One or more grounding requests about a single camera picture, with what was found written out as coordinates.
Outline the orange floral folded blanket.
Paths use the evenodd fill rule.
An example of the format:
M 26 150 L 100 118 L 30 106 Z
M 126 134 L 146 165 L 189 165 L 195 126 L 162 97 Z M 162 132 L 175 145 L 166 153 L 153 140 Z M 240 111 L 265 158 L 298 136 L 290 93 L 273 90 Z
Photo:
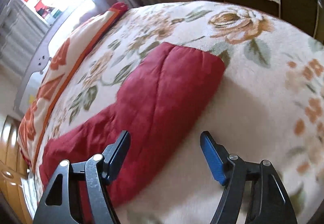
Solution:
M 127 10 L 125 3 L 118 2 L 106 12 L 90 18 L 72 31 L 52 58 L 18 131 L 22 156 L 32 171 L 35 171 L 42 139 L 56 102 L 84 58 Z

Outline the grey bed guard rail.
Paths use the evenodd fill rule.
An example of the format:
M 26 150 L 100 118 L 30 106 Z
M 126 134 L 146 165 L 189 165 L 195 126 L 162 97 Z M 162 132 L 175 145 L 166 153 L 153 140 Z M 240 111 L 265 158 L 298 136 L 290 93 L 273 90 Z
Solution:
M 50 61 L 48 51 L 49 43 L 58 31 L 58 29 L 61 27 L 61 25 L 67 20 L 67 18 L 73 13 L 74 10 L 74 8 L 67 8 L 64 12 L 60 14 L 56 21 L 50 26 L 49 30 L 42 38 L 39 46 L 33 54 L 31 61 L 29 62 L 25 74 L 22 78 L 21 84 L 18 87 L 16 98 L 14 100 L 13 110 L 18 116 L 20 116 L 20 118 L 22 118 L 25 114 L 25 112 L 23 112 L 20 109 L 20 104 L 22 102 L 22 98 L 28 85 L 28 82 L 33 73 L 42 72 L 47 66 L 48 62 Z

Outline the white radiator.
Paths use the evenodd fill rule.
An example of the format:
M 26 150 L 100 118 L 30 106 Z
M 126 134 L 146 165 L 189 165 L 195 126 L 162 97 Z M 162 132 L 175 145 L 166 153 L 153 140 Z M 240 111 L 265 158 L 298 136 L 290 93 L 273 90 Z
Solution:
M 11 0 L 1 13 L 1 65 L 23 76 L 49 24 L 24 0 Z

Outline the red quilted jacket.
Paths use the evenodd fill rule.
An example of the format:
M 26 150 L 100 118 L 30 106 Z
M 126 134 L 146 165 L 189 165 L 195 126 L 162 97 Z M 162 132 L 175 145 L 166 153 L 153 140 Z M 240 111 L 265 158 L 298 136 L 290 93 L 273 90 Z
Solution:
M 129 202 L 152 182 L 190 132 L 225 69 L 222 59 L 208 52 L 160 44 L 126 78 L 113 104 L 46 144 L 39 167 L 43 185 L 63 159 L 85 161 L 126 130 L 130 149 L 108 193 L 115 206 Z

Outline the wooden headboard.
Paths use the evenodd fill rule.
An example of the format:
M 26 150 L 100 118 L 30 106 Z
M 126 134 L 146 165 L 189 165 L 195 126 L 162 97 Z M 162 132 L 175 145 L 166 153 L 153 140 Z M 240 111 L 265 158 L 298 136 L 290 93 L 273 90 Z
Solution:
M 28 164 L 17 143 L 20 122 L 7 116 L 1 122 L 1 195 L 21 223 L 32 223 L 22 189 L 28 177 Z

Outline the floral cream bed blanket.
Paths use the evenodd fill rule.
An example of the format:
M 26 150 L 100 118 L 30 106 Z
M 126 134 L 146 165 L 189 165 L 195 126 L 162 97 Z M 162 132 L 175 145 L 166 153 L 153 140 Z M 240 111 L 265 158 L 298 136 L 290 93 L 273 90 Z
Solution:
M 287 22 L 211 1 L 163 3 L 128 11 L 83 60 L 60 95 L 37 156 L 116 101 L 123 81 L 162 42 L 220 56 L 226 65 L 209 105 L 162 171 L 119 209 L 162 223 L 207 223 L 222 187 L 208 169 L 199 135 L 242 158 L 274 163 L 299 223 L 323 213 L 323 45 Z

